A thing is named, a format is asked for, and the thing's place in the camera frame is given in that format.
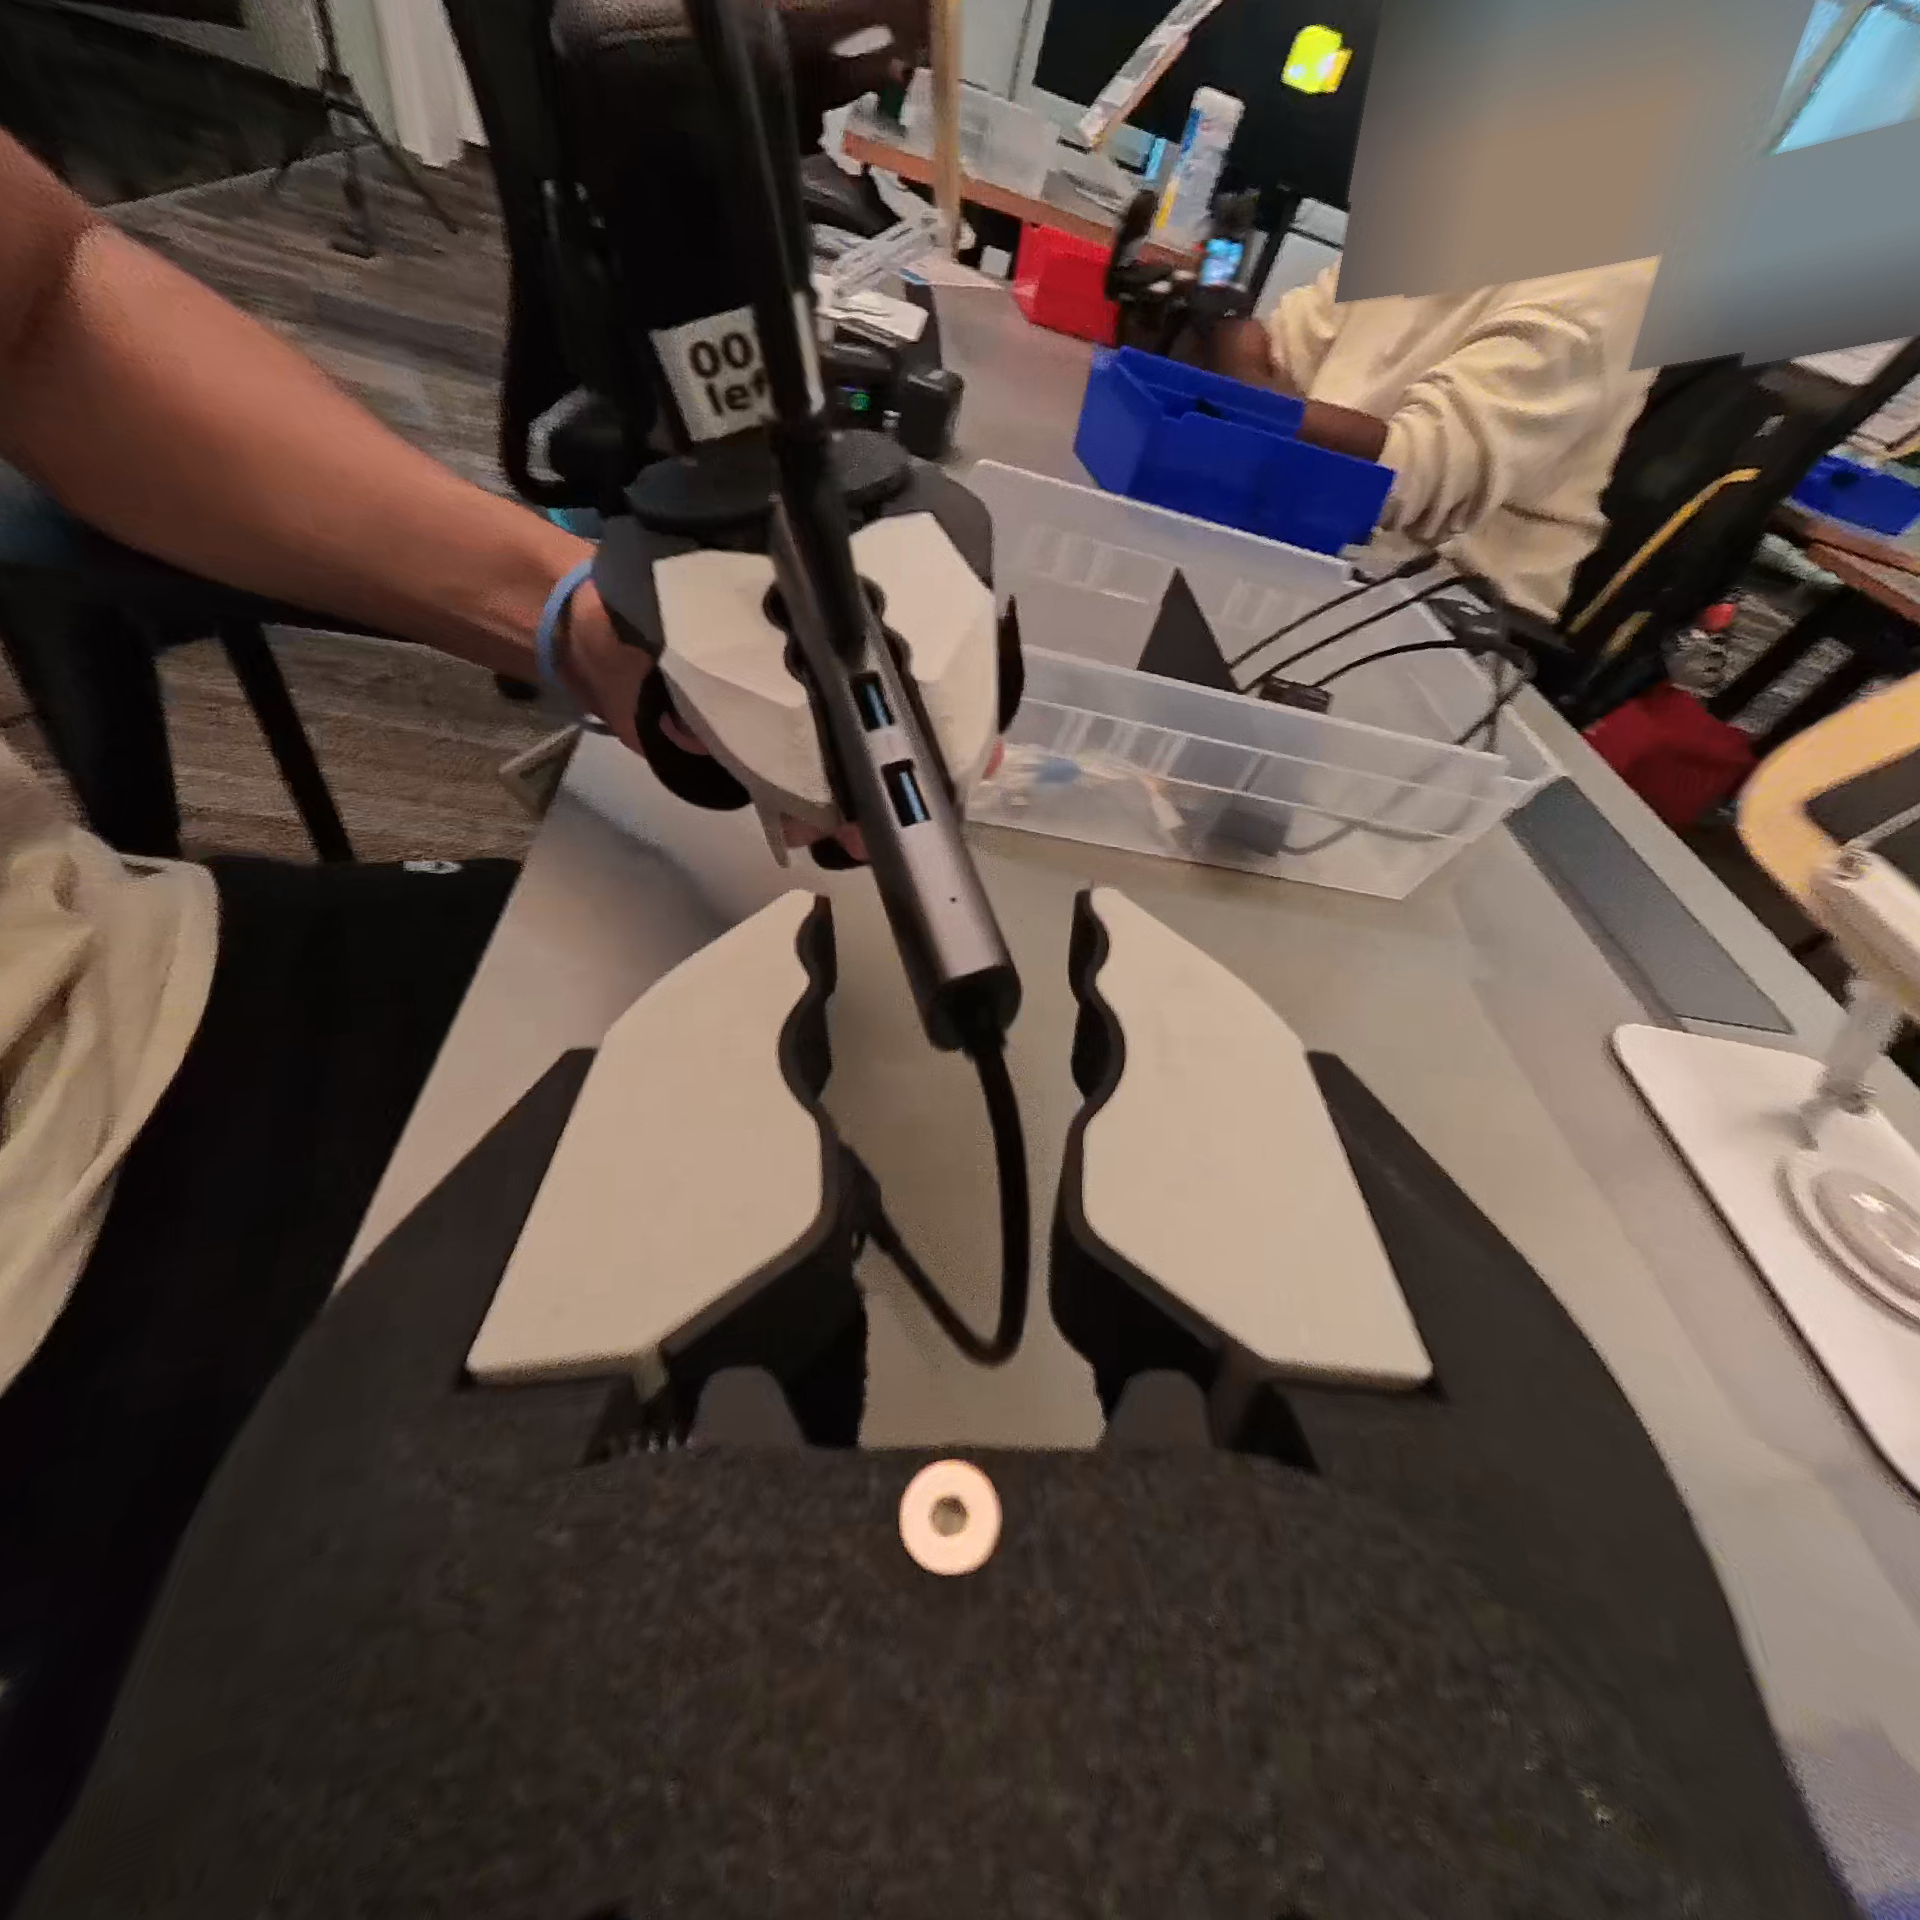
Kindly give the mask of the red bag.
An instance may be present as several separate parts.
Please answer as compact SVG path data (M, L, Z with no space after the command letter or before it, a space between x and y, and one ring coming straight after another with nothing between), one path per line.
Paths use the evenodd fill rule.
M1591 751L1670 830L1685 831L1753 775L1753 742L1679 684L1654 684L1583 730Z

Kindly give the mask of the black office chair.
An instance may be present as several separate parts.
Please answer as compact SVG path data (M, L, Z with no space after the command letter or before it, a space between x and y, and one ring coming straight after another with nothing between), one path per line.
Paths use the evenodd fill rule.
M159 657L212 639L227 657L321 861L353 842L271 626L307 617L156 560L68 516L36 489L4 492L4 658L86 823L117 851L180 858L180 794Z

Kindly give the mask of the black device with screen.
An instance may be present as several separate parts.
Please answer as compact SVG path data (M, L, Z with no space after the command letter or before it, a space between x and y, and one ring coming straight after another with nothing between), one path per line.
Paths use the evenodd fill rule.
M1175 338L1184 328L1254 313L1300 204L1286 188L1217 193L1186 247L1155 234L1161 196L1140 188L1121 215L1104 275L1117 342Z

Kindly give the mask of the black power adapter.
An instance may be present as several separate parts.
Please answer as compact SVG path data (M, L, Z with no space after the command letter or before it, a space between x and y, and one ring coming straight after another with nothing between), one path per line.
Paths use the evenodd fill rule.
M1357 831L1352 820L1288 813L1273 806L1230 803L1192 838L1195 852L1214 861L1288 861L1332 851Z

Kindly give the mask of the blue plastic bin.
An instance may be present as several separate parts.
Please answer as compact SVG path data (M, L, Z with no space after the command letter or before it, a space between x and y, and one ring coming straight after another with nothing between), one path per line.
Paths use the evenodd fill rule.
M1904 466L1872 466L1828 452L1795 484L1789 499L1803 512L1889 539L1919 523L1919 484Z
M1134 347L1095 349L1074 449L1105 492L1334 556L1393 471L1301 436L1304 403Z

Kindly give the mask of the clear plastic bin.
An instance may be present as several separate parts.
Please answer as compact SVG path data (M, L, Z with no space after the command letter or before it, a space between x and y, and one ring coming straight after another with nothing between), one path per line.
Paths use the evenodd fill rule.
M1301 622L1352 589L1348 566L1005 463L968 481L1024 646L1005 759L973 799L984 828L1399 899L1565 775L1518 668L1454 646L1436 617L1471 595L1417 604L1399 583ZM1173 569L1236 695L1138 672ZM1195 852L1230 803L1357 831L1288 861Z

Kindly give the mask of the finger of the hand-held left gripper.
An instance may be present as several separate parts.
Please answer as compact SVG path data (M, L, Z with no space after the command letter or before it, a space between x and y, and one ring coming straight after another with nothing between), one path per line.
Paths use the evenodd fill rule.
M767 555L693 547L653 562L659 672L680 718L748 791L772 858L830 840L844 825L808 687L770 612Z
M929 512L872 521L852 560L884 601L951 780L994 765L1001 721L999 605L948 529Z

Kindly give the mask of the white packet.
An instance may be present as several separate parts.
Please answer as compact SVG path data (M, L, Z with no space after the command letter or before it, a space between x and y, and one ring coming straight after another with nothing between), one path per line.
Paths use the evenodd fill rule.
M879 234L853 238L833 255L815 257L817 306L830 324L867 328L899 345L923 342L929 310L886 289L936 250L939 215L929 207L923 207L923 212L929 217L897 221Z

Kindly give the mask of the black tripod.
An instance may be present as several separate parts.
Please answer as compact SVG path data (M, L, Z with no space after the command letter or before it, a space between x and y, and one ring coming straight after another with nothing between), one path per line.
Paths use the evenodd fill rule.
M321 132L285 151L271 172L270 191L280 193L301 162L336 157L339 162L339 191L347 211L343 228L334 234L332 247L361 260L375 257L381 240L364 168L364 150L371 146L388 162L398 182L421 201L448 234L464 234L462 221L430 185L428 172L379 123L359 82L348 72L334 4L303 2L301 9L318 45L317 97L321 104Z

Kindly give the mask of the grey usb hub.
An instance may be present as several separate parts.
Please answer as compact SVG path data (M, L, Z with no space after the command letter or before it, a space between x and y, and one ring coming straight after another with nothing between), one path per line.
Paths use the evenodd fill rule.
M915 512L933 514L957 542L927 508L879 518ZM965 838L980 780L948 775L902 643L884 626L884 601L852 560L855 530L825 492L777 496L770 559L782 612L800 655L833 794L877 878L925 1033L939 1050L973 1053L1003 1043L1023 998Z

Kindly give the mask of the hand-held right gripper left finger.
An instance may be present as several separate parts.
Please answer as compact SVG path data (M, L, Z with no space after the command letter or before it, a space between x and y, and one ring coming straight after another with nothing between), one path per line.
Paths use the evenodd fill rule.
M862 1326L853 1192L824 1104L833 904L790 892L612 1021L475 1341L507 1387L797 1379Z

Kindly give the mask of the red plastic bin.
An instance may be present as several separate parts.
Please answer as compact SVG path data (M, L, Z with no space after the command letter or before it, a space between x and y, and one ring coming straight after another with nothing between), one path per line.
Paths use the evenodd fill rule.
M1107 295L1115 238L1087 238L1059 225L1023 228L1012 298L1024 319L1099 347L1118 338L1121 304Z

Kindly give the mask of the black battery charger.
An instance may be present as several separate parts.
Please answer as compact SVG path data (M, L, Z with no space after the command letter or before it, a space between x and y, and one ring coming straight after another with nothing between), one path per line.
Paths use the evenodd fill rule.
M948 459L966 384L927 347L927 337L838 335L825 344L819 364L833 427L884 433L929 463Z

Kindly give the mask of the person's left hand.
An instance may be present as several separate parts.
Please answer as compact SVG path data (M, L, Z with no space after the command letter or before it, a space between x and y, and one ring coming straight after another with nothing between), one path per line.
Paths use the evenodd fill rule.
M642 755L661 782L669 780L664 765L686 775L696 756L706 756L704 739L686 728L673 700L646 692L653 658L622 638L593 583L580 595L575 618L575 658L593 689L603 726Z

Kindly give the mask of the wooden table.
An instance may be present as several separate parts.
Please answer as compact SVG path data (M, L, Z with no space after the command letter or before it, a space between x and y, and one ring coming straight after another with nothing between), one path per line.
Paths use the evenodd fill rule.
M1787 679L1809 672L1813 655L1841 653L1805 689L1791 717L1800 723L1827 718L1861 695L1912 676L1919 665L1917 544L1793 500L1775 508L1768 527L1835 583L1768 653L1768 664Z

